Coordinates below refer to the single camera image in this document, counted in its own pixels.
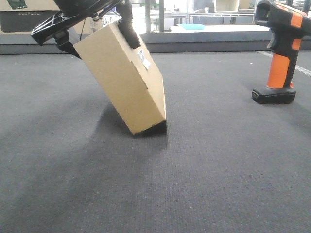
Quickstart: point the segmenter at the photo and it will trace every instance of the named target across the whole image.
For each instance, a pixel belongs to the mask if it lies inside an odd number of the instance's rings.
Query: glass partition
[[[259,0],[132,0],[138,33],[201,30],[206,25],[253,24]],[[164,25],[161,28],[161,3]]]

